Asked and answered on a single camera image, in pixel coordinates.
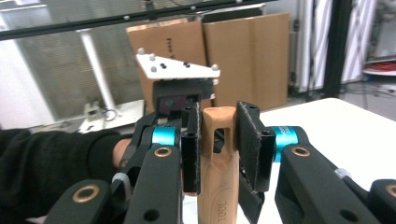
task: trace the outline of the person's arm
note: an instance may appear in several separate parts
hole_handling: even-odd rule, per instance
[[[129,142],[112,131],[0,131],[0,209],[20,217],[40,217],[81,180],[110,183]]]

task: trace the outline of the brass screw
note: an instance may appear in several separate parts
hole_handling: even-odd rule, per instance
[[[157,157],[167,157],[170,154],[172,154],[172,150],[169,147],[160,147],[154,151],[154,155]]]
[[[90,195],[85,196],[85,195],[81,194],[81,193],[83,193],[84,191],[87,191],[87,190],[91,190],[92,191],[92,192],[90,192]],[[94,184],[87,185],[87,186],[84,186],[81,189],[77,190],[76,193],[74,193],[73,201],[75,203],[85,203],[85,202],[88,202],[88,201],[92,200],[98,194],[99,194],[99,187],[97,185],[94,185]]]
[[[301,156],[301,157],[308,157],[311,155],[311,152],[309,152],[308,149],[303,147],[294,147],[291,149],[291,151],[297,156]]]
[[[396,198],[396,185],[387,185],[386,189],[390,195]]]

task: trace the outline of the brown cardboard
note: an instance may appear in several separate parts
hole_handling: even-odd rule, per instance
[[[285,105],[289,14],[204,24],[207,58],[221,70],[215,106],[246,101],[261,110]]]
[[[155,53],[161,57],[206,65],[202,24],[199,21],[181,22],[180,24],[165,24],[165,26],[156,23],[146,27],[128,28],[127,33],[134,54],[138,49],[144,48],[146,53]],[[152,112],[154,110],[152,104],[152,83],[154,80],[147,79],[140,66],[139,78],[148,111]],[[202,108],[210,106],[212,106],[210,100],[202,101]]]

